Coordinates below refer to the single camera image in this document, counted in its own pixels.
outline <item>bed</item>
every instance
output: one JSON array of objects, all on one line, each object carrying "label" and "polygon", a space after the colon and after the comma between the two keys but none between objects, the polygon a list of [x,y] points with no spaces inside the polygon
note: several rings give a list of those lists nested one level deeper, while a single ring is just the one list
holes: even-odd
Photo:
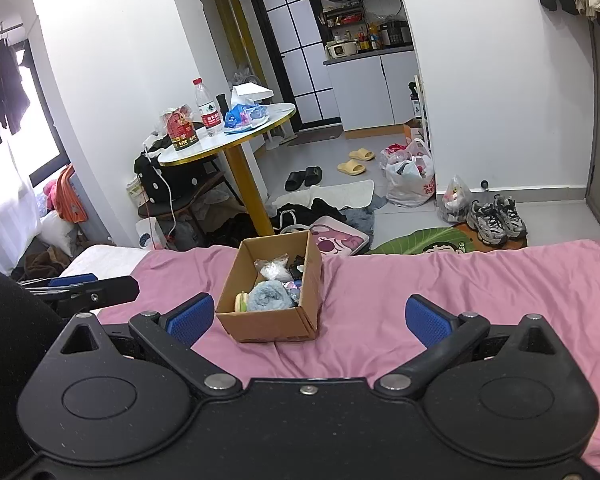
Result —
[{"label": "bed", "polygon": [[[78,258],[65,272],[116,275],[113,256],[103,271],[108,274],[99,275],[93,266],[102,264],[103,253],[92,258],[91,249],[84,262]],[[133,303],[102,309],[100,322],[127,322],[143,310],[166,312],[199,292],[217,300],[235,255],[221,246],[141,252],[118,258],[118,272],[134,266],[140,295]],[[85,264],[87,256],[91,264]],[[543,314],[600,400],[600,242],[591,240],[487,254],[327,257],[318,339],[239,344],[216,319],[193,348],[245,385],[254,377],[365,377],[373,383],[424,350],[404,322],[404,303],[415,293],[453,314],[475,310],[493,324]],[[600,471],[600,423],[584,459]]]}]

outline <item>round table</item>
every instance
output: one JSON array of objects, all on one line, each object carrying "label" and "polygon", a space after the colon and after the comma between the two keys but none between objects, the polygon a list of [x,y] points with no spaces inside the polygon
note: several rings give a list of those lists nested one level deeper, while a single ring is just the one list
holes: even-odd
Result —
[{"label": "round table", "polygon": [[213,137],[204,136],[195,144],[176,150],[173,145],[169,146],[158,156],[161,166],[177,166],[200,160],[209,155],[224,152],[229,163],[231,172],[242,195],[244,206],[253,221],[258,236],[269,236],[275,234],[264,204],[260,199],[258,187],[253,180],[253,175],[244,156],[241,144],[253,139],[276,126],[288,121],[296,113],[296,106],[291,103],[275,103],[267,105],[269,110],[269,121],[257,128],[241,134],[219,134]]}]

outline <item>yellow table leg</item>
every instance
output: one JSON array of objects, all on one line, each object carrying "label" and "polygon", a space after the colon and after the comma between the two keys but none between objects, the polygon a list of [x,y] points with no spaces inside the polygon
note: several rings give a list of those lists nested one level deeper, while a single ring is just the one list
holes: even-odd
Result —
[{"label": "yellow table leg", "polygon": [[234,146],[224,150],[226,160],[229,163],[234,179],[240,189],[242,195],[242,201],[244,206],[247,208],[247,212],[253,221],[253,225],[256,228],[258,236],[269,236],[275,234],[269,216],[267,215],[264,204],[260,199],[260,193],[258,187],[253,180],[253,175],[249,169],[247,158],[244,156],[242,146]]}]

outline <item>blue gripper pad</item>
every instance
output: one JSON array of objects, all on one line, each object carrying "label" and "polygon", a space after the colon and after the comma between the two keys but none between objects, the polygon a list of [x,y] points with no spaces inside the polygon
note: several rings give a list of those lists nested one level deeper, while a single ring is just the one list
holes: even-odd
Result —
[{"label": "blue gripper pad", "polygon": [[67,286],[75,285],[76,283],[97,282],[98,278],[95,274],[78,274],[77,276],[65,276],[64,278],[53,278],[49,281],[48,286]]},{"label": "blue gripper pad", "polygon": [[211,327],[214,322],[214,307],[214,300],[210,295],[197,294],[191,300],[160,316],[160,324],[167,334],[190,347]]},{"label": "blue gripper pad", "polygon": [[404,316],[408,329],[427,348],[431,348],[453,332],[448,319],[413,296],[407,300]]}]

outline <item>silver screw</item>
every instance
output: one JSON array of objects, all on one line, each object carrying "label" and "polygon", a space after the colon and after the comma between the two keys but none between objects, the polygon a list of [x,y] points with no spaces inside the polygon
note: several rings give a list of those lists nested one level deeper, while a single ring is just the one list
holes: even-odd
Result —
[{"label": "silver screw", "polygon": [[411,378],[402,374],[388,374],[380,378],[380,386],[385,390],[405,390],[411,386]]},{"label": "silver screw", "polygon": [[212,390],[228,390],[235,384],[235,377],[229,374],[212,374],[205,379],[205,384]]},{"label": "silver screw", "polygon": [[305,384],[304,386],[300,386],[300,393],[305,395],[315,395],[318,393],[318,386],[313,386],[312,384]]}]

